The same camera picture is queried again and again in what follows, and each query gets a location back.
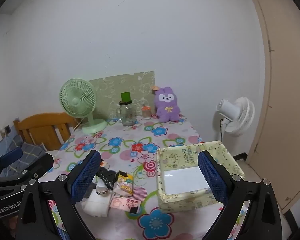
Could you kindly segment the black plastic bag roll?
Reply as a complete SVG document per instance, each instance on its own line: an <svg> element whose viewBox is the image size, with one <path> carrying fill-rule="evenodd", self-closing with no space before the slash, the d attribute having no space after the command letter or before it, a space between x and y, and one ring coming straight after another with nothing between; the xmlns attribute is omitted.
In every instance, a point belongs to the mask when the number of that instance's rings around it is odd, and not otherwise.
<svg viewBox="0 0 300 240"><path fill-rule="evenodd" d="M113 190L114 184L117 182L117 172L107 170L105 167L99 167L96 176L100 178L109 190Z"/></svg>

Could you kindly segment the pink cartoon tissue pack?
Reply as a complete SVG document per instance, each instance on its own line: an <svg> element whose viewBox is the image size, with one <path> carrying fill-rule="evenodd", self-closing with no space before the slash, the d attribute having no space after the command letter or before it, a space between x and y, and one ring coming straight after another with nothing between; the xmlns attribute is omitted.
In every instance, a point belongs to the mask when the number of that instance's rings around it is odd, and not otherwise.
<svg viewBox="0 0 300 240"><path fill-rule="evenodd" d="M110 202L110 207L125 211L132 214L137 214L141 206L141 201L132 198L114 196Z"/></svg>

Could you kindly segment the yellow cartoon tissue pack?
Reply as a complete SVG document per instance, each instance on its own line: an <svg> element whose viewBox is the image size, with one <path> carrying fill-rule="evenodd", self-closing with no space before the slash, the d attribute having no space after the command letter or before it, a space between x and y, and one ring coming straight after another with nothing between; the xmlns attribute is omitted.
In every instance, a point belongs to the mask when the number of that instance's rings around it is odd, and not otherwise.
<svg viewBox="0 0 300 240"><path fill-rule="evenodd" d="M118 171L115 177L113 191L124 197L133 195L133 176L123 171Z"/></svg>

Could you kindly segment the grey plaid pillow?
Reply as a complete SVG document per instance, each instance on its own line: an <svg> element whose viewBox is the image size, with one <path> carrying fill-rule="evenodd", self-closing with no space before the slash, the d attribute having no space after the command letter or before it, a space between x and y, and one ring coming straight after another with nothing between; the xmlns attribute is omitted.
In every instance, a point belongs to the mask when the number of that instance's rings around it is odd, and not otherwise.
<svg viewBox="0 0 300 240"><path fill-rule="evenodd" d="M0 156L0 177L20 174L46 153L45 146L28 144L21 136L16 135L6 152Z"/></svg>

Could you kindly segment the wooden chair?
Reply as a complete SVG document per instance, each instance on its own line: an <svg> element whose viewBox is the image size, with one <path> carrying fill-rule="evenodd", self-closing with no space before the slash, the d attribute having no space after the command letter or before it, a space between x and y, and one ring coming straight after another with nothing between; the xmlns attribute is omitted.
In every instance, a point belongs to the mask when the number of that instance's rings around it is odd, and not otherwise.
<svg viewBox="0 0 300 240"><path fill-rule="evenodd" d="M71 136L70 128L77 121L66 113L41 113L19 121L13 121L16 132L24 142L32 145L44 144L48 151L58 150Z"/></svg>

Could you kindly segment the beige door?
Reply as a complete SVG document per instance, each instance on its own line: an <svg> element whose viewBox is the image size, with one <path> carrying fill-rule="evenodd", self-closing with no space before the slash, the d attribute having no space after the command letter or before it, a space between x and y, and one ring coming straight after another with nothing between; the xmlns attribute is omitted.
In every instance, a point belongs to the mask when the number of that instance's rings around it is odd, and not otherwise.
<svg viewBox="0 0 300 240"><path fill-rule="evenodd" d="M300 199L300 10L253 0L264 45L264 93L248 164L268 179L282 212Z"/></svg>

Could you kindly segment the yellow patterned storage box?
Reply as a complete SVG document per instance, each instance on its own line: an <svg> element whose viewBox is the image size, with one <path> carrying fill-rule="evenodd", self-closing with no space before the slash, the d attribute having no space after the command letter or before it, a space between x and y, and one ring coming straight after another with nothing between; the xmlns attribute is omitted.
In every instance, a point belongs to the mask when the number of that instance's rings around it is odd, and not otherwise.
<svg viewBox="0 0 300 240"><path fill-rule="evenodd" d="M204 150L231 175L245 177L221 141L160 148L157 150L157 187L161 211L176 213L217 203L198 166L198 154Z"/></svg>

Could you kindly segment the green desk fan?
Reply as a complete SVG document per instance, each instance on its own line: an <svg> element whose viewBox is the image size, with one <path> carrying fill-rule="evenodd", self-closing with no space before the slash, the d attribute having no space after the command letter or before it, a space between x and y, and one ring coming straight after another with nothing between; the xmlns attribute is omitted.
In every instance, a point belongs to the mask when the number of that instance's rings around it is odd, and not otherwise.
<svg viewBox="0 0 300 240"><path fill-rule="evenodd" d="M94 119L97 97L94 86L83 79L70 79L64 83L59 91L59 102L65 112L73 118L84 119L88 122L83 125L85 134L98 133L104 130L107 122L103 119Z"/></svg>

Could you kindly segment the floral tablecloth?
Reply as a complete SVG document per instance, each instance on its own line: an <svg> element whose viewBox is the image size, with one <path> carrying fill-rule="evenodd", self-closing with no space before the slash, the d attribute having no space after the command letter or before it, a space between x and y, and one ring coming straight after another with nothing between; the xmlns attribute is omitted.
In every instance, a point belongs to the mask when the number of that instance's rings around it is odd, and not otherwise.
<svg viewBox="0 0 300 240"><path fill-rule="evenodd" d="M203 142L185 119L165 124L157 119L140 119L131 127L110 120L103 131L92 135L77 130L55 154L53 167L40 181L69 174L91 150L96 150L106 169L132 176L133 199L141 203L136 214L110 209L106 217L93 217L81 212L96 239L201 239L222 204L209 190L166 194L164 182L158 179L162 168L196 163L198 148L209 150L230 174L243 174L222 143Z"/></svg>

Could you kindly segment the white standing fan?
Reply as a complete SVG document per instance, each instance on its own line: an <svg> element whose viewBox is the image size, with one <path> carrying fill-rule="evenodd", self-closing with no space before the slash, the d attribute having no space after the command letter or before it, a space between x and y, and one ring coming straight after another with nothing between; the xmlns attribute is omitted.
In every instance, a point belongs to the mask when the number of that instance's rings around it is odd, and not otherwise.
<svg viewBox="0 0 300 240"><path fill-rule="evenodd" d="M224 133L240 137L251 126L255 116L255 106L247 97L240 97L234 103L222 99L216 106L216 112L222 116L219 122L221 141Z"/></svg>

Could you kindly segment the glass jar with green lid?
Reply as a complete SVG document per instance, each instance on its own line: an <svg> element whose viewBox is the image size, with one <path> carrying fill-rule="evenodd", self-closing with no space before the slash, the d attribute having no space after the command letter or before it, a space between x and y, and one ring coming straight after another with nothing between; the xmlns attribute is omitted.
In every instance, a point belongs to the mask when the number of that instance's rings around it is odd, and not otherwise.
<svg viewBox="0 0 300 240"><path fill-rule="evenodd" d="M136 122L136 116L130 92L121 93L121 101L119 102L120 118L123 126L133 126Z"/></svg>

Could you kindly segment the green patterned backboard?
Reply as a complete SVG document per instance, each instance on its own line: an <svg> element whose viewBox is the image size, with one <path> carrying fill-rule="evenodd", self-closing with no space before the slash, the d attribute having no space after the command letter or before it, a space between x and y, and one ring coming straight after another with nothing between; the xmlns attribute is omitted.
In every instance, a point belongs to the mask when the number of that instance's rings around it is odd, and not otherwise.
<svg viewBox="0 0 300 240"><path fill-rule="evenodd" d="M117 118L121 101L130 101L138 116L142 115L143 107L150 108L152 114L155 112L153 71L109 76L90 80L90 83L96 94L94 118Z"/></svg>

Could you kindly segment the small cotton swab jar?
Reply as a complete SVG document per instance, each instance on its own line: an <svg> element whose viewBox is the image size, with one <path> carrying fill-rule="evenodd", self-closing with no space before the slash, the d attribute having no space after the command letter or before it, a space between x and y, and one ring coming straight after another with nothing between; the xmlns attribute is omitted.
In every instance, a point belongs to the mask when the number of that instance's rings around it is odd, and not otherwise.
<svg viewBox="0 0 300 240"><path fill-rule="evenodd" d="M151 108L149 106L143 105L141 107L142 117L146 120L152 117Z"/></svg>

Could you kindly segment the purple plush bunny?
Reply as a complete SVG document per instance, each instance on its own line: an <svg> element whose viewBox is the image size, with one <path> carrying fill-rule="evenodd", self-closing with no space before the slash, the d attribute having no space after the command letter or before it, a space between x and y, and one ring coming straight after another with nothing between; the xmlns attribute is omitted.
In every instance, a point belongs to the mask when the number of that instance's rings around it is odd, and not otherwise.
<svg viewBox="0 0 300 240"><path fill-rule="evenodd" d="M177 96L171 87L155 90L154 104L156 115L160 122L179 121L180 108L177 104Z"/></svg>

